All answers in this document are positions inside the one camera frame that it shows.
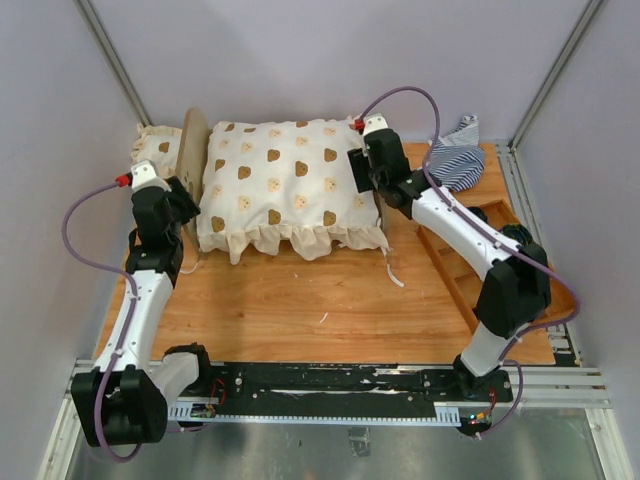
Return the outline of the small bear print pillow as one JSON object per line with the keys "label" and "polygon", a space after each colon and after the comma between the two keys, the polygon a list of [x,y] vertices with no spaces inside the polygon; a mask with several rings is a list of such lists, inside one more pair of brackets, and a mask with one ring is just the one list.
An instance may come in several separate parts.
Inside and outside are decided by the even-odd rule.
{"label": "small bear print pillow", "polygon": [[150,161],[164,178],[175,175],[182,130],[170,126],[137,125],[138,139],[131,153],[132,163]]}

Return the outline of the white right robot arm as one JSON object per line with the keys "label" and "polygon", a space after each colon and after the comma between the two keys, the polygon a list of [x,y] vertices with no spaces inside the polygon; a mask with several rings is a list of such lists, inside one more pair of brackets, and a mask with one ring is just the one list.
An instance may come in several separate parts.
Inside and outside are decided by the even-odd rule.
{"label": "white right robot arm", "polygon": [[390,128],[360,130],[362,144],[348,158],[359,192],[375,192],[389,207],[432,231],[482,282],[478,326],[453,363],[453,387],[466,400],[486,392],[517,334],[550,306],[551,271],[545,250],[523,245],[491,227],[442,186],[426,168],[412,169]]}

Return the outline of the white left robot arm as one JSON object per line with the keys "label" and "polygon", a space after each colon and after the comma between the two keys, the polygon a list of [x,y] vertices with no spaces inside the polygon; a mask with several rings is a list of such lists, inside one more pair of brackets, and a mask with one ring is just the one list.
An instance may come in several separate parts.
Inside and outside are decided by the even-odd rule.
{"label": "white left robot arm", "polygon": [[204,346],[169,348],[156,368],[150,359],[160,318],[184,259],[182,227],[199,209],[177,177],[149,168],[116,178],[132,190],[135,227],[129,234],[125,293],[112,333],[92,369],[74,376],[71,396],[87,443],[107,454],[114,447],[159,442],[169,408],[179,396],[200,396],[214,383]]}

